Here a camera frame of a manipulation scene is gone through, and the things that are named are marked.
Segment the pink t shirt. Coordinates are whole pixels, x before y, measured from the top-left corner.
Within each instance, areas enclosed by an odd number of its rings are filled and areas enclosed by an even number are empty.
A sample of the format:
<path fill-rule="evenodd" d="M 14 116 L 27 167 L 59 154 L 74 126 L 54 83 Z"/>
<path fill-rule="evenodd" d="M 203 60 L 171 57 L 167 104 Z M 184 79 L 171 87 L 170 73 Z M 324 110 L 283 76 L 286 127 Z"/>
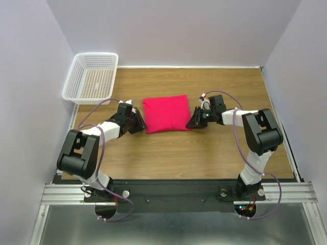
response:
<path fill-rule="evenodd" d="M 166 131 L 188 131 L 191 119 L 187 95 L 143 99 L 147 134 Z"/>

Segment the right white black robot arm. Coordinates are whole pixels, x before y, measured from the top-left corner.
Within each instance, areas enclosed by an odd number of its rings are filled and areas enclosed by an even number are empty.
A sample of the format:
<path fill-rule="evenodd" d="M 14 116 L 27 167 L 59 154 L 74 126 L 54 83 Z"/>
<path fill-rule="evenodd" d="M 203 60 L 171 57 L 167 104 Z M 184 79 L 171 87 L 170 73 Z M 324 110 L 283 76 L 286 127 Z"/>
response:
<path fill-rule="evenodd" d="M 247 199 L 260 189 L 262 177 L 266 175 L 265 166 L 273 152 L 283 143 L 283 134 L 270 109 L 227 109 L 220 94 L 208 97 L 204 93 L 199 101 L 201 105 L 195 108 L 186 127 L 203 129 L 208 123 L 233 126 L 237 148 L 245 161 L 245 166 L 237 178 L 235 193 L 237 197 Z M 247 157 L 242 152 L 237 127 L 244 129 L 249 148 Z"/>

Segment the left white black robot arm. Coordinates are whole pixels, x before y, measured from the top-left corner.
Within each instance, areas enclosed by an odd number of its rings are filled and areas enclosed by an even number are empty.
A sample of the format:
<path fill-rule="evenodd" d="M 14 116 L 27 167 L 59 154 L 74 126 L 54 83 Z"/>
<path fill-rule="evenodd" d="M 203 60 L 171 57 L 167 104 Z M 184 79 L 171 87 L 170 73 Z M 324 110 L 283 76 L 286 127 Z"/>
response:
<path fill-rule="evenodd" d="M 133 100 L 119 101 L 117 112 L 106 121 L 98 125 L 88 125 L 84 130 L 79 125 L 77 130 L 69 130 L 60 151 L 57 168 L 83 183 L 88 184 L 91 191 L 102 201 L 109 201 L 113 196 L 113 179 L 100 172 L 100 165 L 104 157 L 106 142 L 118 139 L 127 132 L 135 134 L 143 131 L 146 124 L 139 110 L 134 106 Z"/>

